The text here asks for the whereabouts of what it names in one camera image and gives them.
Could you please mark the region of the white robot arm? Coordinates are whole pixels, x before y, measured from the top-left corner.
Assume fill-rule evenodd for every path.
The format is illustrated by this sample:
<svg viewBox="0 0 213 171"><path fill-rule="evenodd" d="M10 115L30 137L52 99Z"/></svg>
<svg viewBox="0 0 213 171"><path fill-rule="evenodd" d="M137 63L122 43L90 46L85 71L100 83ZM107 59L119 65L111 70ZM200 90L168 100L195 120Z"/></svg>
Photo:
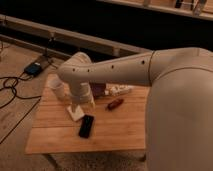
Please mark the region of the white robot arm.
<svg viewBox="0 0 213 171"><path fill-rule="evenodd" d="M89 84L147 86L148 171L213 171L213 52L156 50L93 63L77 52L58 69L75 103L92 98Z"/></svg>

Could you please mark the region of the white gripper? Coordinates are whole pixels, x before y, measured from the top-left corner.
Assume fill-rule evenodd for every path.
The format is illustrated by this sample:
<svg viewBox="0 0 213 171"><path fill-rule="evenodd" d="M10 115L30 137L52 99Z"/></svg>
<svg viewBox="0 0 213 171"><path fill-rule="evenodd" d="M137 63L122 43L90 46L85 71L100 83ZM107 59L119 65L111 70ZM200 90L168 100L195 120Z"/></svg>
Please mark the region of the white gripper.
<svg viewBox="0 0 213 171"><path fill-rule="evenodd" d="M92 90L88 83L70 84L69 90L73 109L76 109L81 104L89 104L95 107Z"/></svg>

